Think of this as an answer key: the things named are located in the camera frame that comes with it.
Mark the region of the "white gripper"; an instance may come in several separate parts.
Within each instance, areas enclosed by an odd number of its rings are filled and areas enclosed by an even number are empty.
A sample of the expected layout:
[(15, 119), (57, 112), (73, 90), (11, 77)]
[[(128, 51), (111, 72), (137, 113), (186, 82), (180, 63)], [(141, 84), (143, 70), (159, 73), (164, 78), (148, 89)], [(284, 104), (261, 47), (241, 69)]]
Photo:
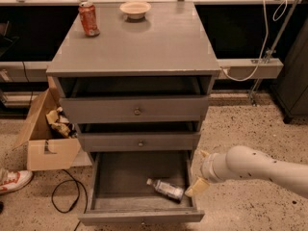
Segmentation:
[(219, 153), (210, 154), (206, 150), (200, 150), (200, 155), (204, 158), (201, 166), (201, 174), (205, 178), (198, 177), (185, 191), (188, 197), (203, 193), (210, 186), (210, 183), (221, 183), (225, 181), (226, 172), (225, 155)]

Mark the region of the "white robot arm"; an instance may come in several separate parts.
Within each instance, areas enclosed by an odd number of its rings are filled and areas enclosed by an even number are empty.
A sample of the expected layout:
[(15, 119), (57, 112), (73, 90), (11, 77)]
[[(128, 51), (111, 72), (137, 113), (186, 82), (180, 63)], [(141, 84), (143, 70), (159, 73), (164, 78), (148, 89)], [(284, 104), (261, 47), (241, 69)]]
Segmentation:
[(308, 198), (308, 166), (283, 162), (247, 146), (237, 145), (226, 153), (202, 151), (201, 175), (186, 189), (188, 197), (203, 193), (211, 183), (226, 180), (266, 180)]

